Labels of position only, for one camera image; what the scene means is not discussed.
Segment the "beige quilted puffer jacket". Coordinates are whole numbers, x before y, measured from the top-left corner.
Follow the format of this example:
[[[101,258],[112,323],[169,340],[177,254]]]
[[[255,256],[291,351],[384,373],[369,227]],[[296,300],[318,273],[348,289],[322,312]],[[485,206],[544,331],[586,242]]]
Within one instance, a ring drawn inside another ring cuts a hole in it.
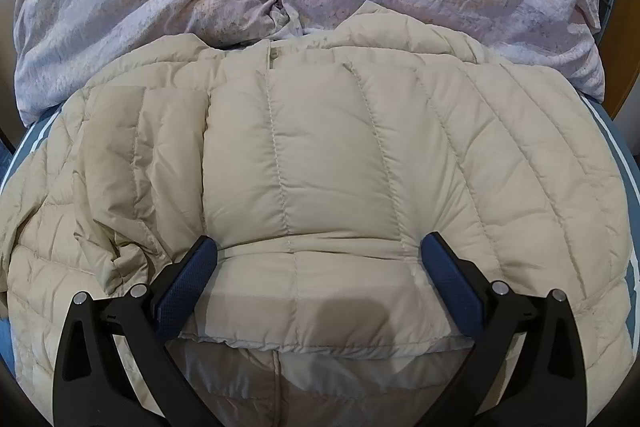
[[[50,415],[73,295],[125,295],[206,235],[219,265],[169,350],[225,424],[408,426],[472,345],[419,259],[435,231],[488,279],[566,292],[595,417],[637,355],[626,186],[559,72],[373,3],[242,50],[160,38],[3,187],[15,376]]]

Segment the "blue white striped bed sheet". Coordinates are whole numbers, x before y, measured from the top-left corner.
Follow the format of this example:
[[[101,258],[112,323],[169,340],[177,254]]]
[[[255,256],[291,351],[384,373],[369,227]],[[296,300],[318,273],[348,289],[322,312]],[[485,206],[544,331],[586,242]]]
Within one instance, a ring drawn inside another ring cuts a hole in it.
[[[582,95],[582,103],[588,108],[604,136],[616,162],[626,192],[629,228],[631,236],[629,265],[625,281],[630,298],[630,311],[626,325],[631,340],[631,348],[639,356],[639,168],[622,135],[608,117],[604,108],[589,96]],[[4,191],[11,176],[30,153],[34,153],[47,139],[52,124],[61,112],[62,105],[48,108],[26,131],[23,140],[11,159],[1,161],[1,191]]]

